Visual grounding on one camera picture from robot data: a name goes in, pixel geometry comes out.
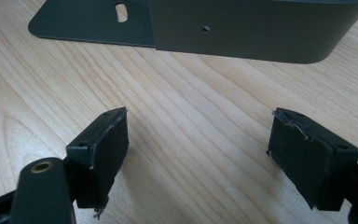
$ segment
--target black metal object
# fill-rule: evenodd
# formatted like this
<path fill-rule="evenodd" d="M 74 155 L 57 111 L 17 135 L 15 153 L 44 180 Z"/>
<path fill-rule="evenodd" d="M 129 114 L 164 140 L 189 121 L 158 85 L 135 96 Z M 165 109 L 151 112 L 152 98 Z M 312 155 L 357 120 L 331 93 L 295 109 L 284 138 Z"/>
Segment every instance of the black metal object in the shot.
<path fill-rule="evenodd" d="M 268 154 L 296 185 L 310 208 L 339 211 L 352 203 L 358 223 L 358 148 L 308 117 L 277 108 Z"/>
<path fill-rule="evenodd" d="M 128 20 L 117 21 L 116 4 Z M 358 20 L 358 0 L 47 0 L 38 37 L 286 63 L 326 58 Z"/>
<path fill-rule="evenodd" d="M 63 161 L 44 158 L 25 166 L 16 191 L 0 197 L 0 224 L 76 223 L 74 200 L 98 217 L 127 154 L 126 116 L 125 107 L 107 111 L 67 146 Z"/>

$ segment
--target wooden table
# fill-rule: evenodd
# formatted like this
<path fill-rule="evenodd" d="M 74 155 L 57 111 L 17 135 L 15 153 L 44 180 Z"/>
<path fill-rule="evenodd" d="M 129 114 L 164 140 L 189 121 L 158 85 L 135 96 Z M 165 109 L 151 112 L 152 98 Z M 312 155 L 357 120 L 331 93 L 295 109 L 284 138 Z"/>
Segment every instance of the wooden table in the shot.
<path fill-rule="evenodd" d="M 320 63 L 271 63 L 39 39 L 42 0 L 0 0 L 0 195 L 22 167 L 65 157 L 106 110 L 129 110 L 130 149 L 101 220 L 345 223 L 311 211 L 267 156 L 271 111 L 304 113 L 358 146 L 358 22 Z"/>

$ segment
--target wood grain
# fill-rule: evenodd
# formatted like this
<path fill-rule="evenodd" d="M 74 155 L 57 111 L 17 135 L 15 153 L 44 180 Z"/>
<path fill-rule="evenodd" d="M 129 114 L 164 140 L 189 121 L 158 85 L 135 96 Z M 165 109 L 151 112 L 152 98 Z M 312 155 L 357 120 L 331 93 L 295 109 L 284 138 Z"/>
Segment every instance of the wood grain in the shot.
<path fill-rule="evenodd" d="M 348 203 L 311 211 L 266 150 L 277 106 L 358 146 L 358 22 L 303 65 L 39 39 L 27 24 L 42 4 L 0 0 L 0 195 L 124 105 L 130 151 L 110 202 L 77 223 L 346 222 Z"/>

